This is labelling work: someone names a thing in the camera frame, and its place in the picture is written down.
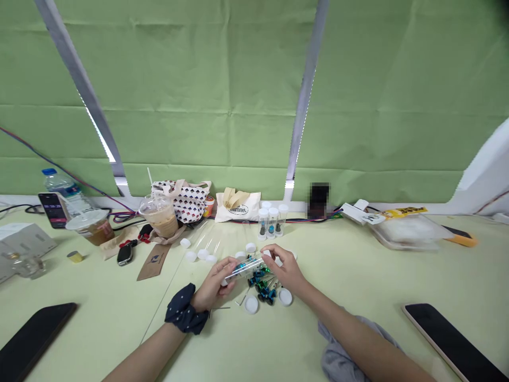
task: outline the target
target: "wristband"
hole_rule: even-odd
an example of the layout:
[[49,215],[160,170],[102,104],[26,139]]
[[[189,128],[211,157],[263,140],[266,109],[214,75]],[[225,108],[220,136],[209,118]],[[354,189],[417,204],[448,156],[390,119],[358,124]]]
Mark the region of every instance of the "wristband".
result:
[[208,310],[197,313],[191,305],[196,286],[188,284],[168,304],[165,322],[174,324],[183,333],[200,334],[208,319]]

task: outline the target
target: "desk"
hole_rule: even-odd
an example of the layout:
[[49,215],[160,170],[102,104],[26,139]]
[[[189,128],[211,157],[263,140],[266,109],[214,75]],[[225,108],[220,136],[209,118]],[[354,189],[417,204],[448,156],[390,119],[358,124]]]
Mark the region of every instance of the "desk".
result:
[[[350,312],[379,323],[412,357],[426,361],[436,352],[400,306],[429,302],[509,375],[509,227],[475,217],[432,218],[472,233],[479,245],[443,240],[437,253],[391,251],[367,228],[344,219],[287,224],[283,237],[255,243],[258,249],[275,242],[295,251],[309,281]],[[99,250],[76,234],[52,230],[44,216],[16,212],[0,223],[15,221],[37,223],[59,246],[43,258],[48,274],[0,284],[0,346],[37,309],[80,304],[28,380],[100,380],[161,326],[173,295],[189,282],[199,286],[209,270],[205,262],[181,261],[185,250],[176,245],[160,276],[136,282],[151,245],[137,247],[134,262],[119,267],[115,260],[104,262]],[[231,223],[221,227],[228,237],[242,230]],[[73,264],[65,259],[72,250],[88,257]],[[276,300],[250,316],[233,302],[244,285],[224,302],[231,309],[214,312],[202,335],[186,338],[160,380],[326,380],[320,368],[326,342],[308,308],[298,299],[288,308]]]

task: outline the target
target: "black smartphone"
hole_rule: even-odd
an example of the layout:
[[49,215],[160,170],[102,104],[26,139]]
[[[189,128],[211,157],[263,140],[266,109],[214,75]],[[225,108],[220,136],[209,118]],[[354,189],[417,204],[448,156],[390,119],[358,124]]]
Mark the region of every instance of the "black smartphone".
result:
[[46,212],[49,223],[55,229],[65,229],[68,214],[57,193],[40,193],[39,200]]
[[509,381],[433,306],[407,304],[402,309],[463,382]]
[[24,380],[76,311],[70,302],[42,308],[0,350],[0,380]]

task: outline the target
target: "iced coffee cup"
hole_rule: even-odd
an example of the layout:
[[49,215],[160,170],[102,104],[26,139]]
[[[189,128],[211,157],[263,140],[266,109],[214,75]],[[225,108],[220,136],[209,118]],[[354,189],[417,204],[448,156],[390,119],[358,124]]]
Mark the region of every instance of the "iced coffee cup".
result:
[[105,210],[83,212],[69,220],[65,228],[75,231],[96,246],[115,237],[108,221],[108,211]]
[[173,203],[165,196],[145,196],[139,206],[138,213],[162,238],[171,238],[179,229]]

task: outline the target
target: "gray cloth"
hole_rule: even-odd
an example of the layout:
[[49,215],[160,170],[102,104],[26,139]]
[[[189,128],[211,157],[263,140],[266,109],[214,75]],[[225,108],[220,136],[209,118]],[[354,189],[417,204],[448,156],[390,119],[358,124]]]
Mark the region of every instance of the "gray cloth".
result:
[[[384,337],[391,344],[402,351],[398,343],[387,333],[383,327],[368,320],[366,317],[355,316],[360,322],[366,324],[375,332]],[[322,355],[322,370],[331,382],[370,382],[360,368],[352,361],[348,353],[338,341],[330,334],[325,325],[318,321],[318,332],[329,344]]]

